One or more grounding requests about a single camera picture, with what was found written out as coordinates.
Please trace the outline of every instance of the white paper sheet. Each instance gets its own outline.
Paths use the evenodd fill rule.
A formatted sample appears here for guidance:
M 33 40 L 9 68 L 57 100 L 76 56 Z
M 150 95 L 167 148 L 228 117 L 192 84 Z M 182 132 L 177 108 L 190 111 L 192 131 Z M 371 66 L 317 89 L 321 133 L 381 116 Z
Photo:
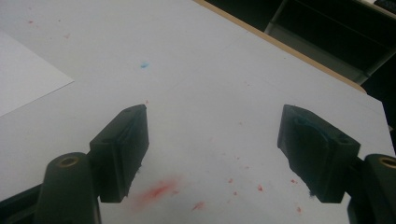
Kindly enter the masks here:
M 73 79 L 0 30 L 0 117 Z

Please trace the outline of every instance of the blue dot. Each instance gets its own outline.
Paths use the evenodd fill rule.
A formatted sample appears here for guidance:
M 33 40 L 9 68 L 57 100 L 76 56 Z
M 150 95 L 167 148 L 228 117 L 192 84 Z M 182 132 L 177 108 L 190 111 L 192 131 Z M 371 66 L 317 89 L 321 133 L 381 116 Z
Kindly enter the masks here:
M 141 64 L 140 64 L 140 67 L 141 68 L 147 68 L 149 66 L 149 63 L 148 62 L 142 62 Z

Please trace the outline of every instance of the brass screw hole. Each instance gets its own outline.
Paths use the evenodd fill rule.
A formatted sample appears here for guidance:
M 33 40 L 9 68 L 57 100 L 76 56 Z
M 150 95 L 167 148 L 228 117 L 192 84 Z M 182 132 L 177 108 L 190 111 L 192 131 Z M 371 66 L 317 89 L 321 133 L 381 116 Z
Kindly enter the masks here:
M 379 161 L 385 165 L 388 166 L 389 168 L 396 169 L 396 160 L 392 158 L 387 158 L 387 157 L 381 157 L 379 158 Z
M 66 168 L 66 167 L 73 166 L 76 163 L 78 163 L 78 157 L 66 157 L 66 158 L 61 159 L 58 162 L 58 166 L 61 168 Z

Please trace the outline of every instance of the red paint splatter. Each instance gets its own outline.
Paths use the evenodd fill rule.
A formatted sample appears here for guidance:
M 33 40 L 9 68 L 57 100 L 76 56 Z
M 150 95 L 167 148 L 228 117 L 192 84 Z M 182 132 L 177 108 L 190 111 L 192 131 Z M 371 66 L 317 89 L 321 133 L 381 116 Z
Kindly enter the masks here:
M 195 206 L 191 209 L 191 211 L 193 210 L 202 210 L 205 207 L 205 203 L 204 202 L 198 202 L 195 204 Z
M 177 179 L 169 179 L 158 182 L 156 186 L 148 189 L 134 198 L 134 207 L 140 210 L 151 203 L 159 201 L 166 194 L 177 194 L 177 183 Z

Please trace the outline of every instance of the white table surface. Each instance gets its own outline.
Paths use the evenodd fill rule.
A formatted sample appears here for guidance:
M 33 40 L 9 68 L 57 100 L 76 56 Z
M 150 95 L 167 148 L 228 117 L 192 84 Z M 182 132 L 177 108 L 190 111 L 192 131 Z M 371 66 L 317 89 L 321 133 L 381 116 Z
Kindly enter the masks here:
M 0 29 L 75 80 L 0 117 L 0 200 L 138 104 L 150 146 L 104 223 L 347 223 L 348 196 L 310 198 L 276 147 L 284 104 L 394 155 L 380 102 L 192 1 L 0 0 Z

